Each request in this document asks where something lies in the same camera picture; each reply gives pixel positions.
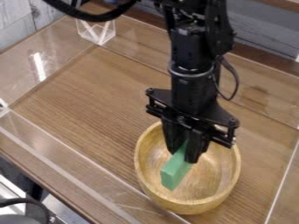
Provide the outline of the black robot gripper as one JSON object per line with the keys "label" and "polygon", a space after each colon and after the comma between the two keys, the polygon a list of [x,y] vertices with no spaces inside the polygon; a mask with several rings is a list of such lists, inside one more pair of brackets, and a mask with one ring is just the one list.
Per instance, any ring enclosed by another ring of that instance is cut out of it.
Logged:
{"label": "black robot gripper", "polygon": [[232,147],[238,119],[217,102],[214,73],[170,73],[170,84],[145,90],[145,110],[161,120],[168,151],[173,154],[185,142],[184,161],[196,164],[210,142]]}

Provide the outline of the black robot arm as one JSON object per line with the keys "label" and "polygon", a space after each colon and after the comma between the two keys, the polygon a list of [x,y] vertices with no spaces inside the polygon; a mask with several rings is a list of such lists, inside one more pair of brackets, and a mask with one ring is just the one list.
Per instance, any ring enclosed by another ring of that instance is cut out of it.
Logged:
{"label": "black robot arm", "polygon": [[194,164],[210,143],[233,145],[238,119],[220,106],[220,69],[234,46],[226,0],[150,0],[170,40],[170,87],[149,88],[146,113],[161,119],[166,149]]}

